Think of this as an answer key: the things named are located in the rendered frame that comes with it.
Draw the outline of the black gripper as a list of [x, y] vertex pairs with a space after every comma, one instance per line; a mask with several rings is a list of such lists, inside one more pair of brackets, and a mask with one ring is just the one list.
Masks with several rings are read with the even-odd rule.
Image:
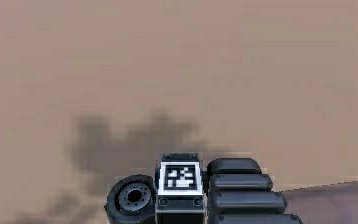
[[104, 209], [107, 224], [156, 224], [156, 191], [151, 176], [131, 175], [109, 191]]

